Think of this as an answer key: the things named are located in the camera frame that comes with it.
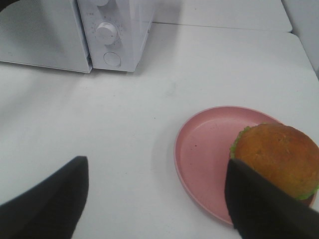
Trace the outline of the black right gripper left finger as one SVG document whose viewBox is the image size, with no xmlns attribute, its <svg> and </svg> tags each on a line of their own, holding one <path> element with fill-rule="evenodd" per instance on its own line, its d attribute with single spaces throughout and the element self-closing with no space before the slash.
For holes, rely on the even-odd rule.
<svg viewBox="0 0 319 239">
<path fill-rule="evenodd" d="M 70 239 L 89 189 L 88 159 L 77 156 L 0 206 L 2 239 Z"/>
</svg>

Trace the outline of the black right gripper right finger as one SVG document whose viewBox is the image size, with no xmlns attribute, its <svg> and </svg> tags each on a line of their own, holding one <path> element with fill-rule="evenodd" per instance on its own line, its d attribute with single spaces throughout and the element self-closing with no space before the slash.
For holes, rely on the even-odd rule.
<svg viewBox="0 0 319 239">
<path fill-rule="evenodd" d="M 230 159 L 225 201 L 243 239 L 317 239 L 319 214 L 274 186 L 247 164 Z"/>
</svg>

